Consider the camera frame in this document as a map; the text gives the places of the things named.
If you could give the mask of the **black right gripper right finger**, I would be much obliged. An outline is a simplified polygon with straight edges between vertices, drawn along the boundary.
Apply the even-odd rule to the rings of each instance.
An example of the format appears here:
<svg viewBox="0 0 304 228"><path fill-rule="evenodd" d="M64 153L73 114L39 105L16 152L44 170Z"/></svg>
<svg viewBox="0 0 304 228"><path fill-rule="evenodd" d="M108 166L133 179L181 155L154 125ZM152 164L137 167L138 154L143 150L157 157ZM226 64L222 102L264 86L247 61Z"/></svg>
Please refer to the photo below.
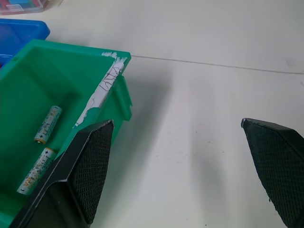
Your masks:
<svg viewBox="0 0 304 228"><path fill-rule="evenodd" d="M304 226L304 139L275 123L244 118L245 132L258 177L288 228Z"/></svg>

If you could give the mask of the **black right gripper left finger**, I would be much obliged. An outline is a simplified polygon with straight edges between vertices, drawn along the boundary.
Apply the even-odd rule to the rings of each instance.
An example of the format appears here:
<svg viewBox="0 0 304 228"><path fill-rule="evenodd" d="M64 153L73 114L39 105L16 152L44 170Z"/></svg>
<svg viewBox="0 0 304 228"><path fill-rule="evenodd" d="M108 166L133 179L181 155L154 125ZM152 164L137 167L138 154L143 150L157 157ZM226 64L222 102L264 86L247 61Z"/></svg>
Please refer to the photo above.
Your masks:
<svg viewBox="0 0 304 228"><path fill-rule="evenodd" d="M114 123L80 130L47 168L11 228L88 228L104 187Z"/></svg>

